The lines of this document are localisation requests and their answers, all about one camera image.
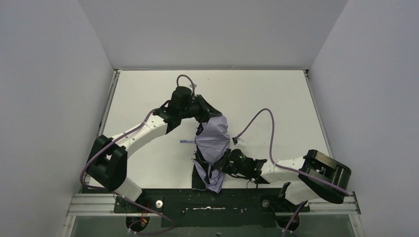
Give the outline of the lavender folding umbrella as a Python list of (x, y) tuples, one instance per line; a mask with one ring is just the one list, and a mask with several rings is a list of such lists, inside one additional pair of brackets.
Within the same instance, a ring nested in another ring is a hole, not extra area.
[(228, 122), (225, 116), (210, 118), (199, 124), (194, 140), (180, 140), (180, 143), (194, 144), (192, 189), (219, 193), (224, 173), (215, 164), (221, 160), (230, 147), (227, 134)]

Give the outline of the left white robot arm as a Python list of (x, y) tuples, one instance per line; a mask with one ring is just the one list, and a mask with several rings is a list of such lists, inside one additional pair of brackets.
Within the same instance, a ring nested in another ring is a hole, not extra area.
[(85, 175), (96, 180), (103, 189), (130, 201), (138, 202), (143, 190), (127, 176), (128, 158), (152, 140), (166, 135), (181, 125), (183, 119), (194, 118), (199, 123), (220, 117), (222, 113), (194, 90), (178, 86), (171, 98), (152, 109), (144, 121), (114, 137), (101, 135), (94, 141), (80, 181)]

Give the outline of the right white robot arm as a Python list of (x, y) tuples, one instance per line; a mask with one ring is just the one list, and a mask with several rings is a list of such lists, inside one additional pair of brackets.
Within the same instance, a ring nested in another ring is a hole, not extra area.
[(282, 197), (294, 205), (317, 198), (342, 204), (349, 196), (351, 169), (318, 150), (309, 150), (299, 158), (272, 161), (253, 159), (239, 149), (228, 149), (214, 166), (255, 184), (284, 182)]

